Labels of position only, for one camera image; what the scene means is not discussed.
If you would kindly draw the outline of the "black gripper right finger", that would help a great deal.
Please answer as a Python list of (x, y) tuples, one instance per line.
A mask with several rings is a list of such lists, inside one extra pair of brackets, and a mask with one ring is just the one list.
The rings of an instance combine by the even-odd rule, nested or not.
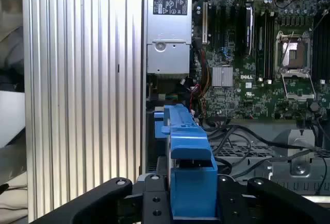
[(329, 223), (329, 209), (265, 178), (218, 176), (220, 223)]

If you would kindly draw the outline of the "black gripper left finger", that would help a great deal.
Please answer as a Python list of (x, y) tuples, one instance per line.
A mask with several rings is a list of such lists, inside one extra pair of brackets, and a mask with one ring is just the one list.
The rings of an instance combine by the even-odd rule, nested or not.
[(34, 223), (170, 223), (164, 178), (149, 175), (133, 184), (113, 178), (69, 201)]

